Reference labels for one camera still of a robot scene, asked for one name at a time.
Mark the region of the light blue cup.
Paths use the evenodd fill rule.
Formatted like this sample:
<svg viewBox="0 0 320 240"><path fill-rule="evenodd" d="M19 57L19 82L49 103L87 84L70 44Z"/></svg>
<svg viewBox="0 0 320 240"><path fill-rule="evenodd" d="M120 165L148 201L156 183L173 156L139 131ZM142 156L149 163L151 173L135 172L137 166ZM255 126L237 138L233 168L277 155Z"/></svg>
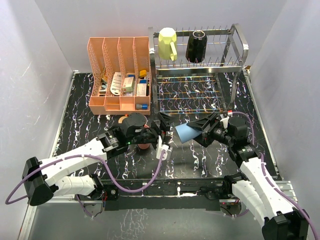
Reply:
<svg viewBox="0 0 320 240"><path fill-rule="evenodd" d="M175 129L182 144L196 138L202 133L201 130L194 129L188 126L187 123L180 124Z"/></svg>

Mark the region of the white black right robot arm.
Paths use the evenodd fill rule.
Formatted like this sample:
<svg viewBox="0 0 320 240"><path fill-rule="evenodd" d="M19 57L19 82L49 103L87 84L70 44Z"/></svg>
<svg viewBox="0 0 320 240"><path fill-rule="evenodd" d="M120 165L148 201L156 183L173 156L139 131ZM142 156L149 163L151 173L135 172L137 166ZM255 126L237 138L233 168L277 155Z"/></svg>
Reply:
<svg viewBox="0 0 320 240"><path fill-rule="evenodd" d="M208 147L214 141L226 145L240 172L223 180L223 194L237 197L253 214L266 240L305 240L309 216L285 195L265 167L263 154L248 140L248 124L241 117L222 118L216 113L187 123L199 131L194 140Z"/></svg>

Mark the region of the yellow faceted mug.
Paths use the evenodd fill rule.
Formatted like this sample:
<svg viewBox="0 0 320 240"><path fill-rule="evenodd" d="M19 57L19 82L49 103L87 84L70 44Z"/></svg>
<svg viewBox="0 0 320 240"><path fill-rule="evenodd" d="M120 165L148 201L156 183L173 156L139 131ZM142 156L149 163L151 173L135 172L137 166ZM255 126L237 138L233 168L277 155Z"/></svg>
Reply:
<svg viewBox="0 0 320 240"><path fill-rule="evenodd" d="M176 61L177 53L177 34L171 27L160 30L158 35L158 54L163 60Z"/></svg>

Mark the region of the pink plastic cup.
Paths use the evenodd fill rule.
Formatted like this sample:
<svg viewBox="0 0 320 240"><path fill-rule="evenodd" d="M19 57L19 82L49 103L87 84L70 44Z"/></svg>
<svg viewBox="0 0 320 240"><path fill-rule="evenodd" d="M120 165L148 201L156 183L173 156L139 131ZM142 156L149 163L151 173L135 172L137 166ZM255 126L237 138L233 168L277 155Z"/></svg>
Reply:
<svg viewBox="0 0 320 240"><path fill-rule="evenodd" d="M137 145L141 150L146 150L150 147L149 143L142 143Z"/></svg>

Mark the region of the small orange mug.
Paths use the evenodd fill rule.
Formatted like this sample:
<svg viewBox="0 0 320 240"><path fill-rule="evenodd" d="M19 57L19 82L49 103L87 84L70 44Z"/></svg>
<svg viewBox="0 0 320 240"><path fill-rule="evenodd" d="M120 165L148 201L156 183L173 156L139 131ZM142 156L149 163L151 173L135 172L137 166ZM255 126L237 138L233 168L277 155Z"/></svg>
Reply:
<svg viewBox="0 0 320 240"><path fill-rule="evenodd" d="M118 120L118 123L121 124L123 120L126 119L127 117L128 117L127 115L121 116Z"/></svg>

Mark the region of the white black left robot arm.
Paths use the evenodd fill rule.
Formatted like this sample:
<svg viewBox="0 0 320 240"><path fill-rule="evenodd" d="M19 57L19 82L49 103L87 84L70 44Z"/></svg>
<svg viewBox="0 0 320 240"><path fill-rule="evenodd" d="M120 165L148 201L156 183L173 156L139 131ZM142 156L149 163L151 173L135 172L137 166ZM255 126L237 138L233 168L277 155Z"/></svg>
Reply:
<svg viewBox="0 0 320 240"><path fill-rule="evenodd" d="M171 128L171 117L159 112L160 124L151 122L146 127L146 118L140 113L129 114L121 123L109 127L88 143L56 157L25 162L22 183L31 206L42 205L53 197L82 195L92 200L99 199L104 187L95 174L71 177L71 173L94 163L107 161L128 151L130 145L151 144L158 161L166 160L171 147L165 142L166 132Z"/></svg>

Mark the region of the black glossy cup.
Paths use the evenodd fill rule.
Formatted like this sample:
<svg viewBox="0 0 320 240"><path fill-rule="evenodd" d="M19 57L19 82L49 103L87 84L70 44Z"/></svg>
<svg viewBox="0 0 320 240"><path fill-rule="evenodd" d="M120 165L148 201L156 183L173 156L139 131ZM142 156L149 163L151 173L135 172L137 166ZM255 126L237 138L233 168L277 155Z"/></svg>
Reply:
<svg viewBox="0 0 320 240"><path fill-rule="evenodd" d="M205 59L208 37L202 30L195 30L189 36L185 57L195 64L201 63Z"/></svg>

